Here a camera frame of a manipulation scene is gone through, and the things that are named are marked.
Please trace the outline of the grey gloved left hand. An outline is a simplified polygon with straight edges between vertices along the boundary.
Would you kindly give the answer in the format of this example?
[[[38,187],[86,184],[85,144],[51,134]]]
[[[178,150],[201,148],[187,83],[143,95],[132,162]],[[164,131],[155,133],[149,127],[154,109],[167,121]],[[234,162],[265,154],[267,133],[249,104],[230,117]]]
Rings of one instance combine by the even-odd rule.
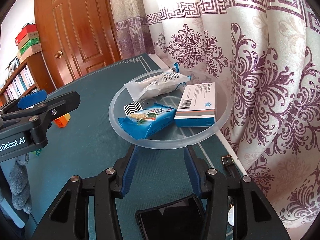
[[[9,184],[13,207],[16,210],[23,210],[25,213],[31,214],[30,184],[26,167],[28,162],[29,154],[27,153],[2,162],[1,169]]]

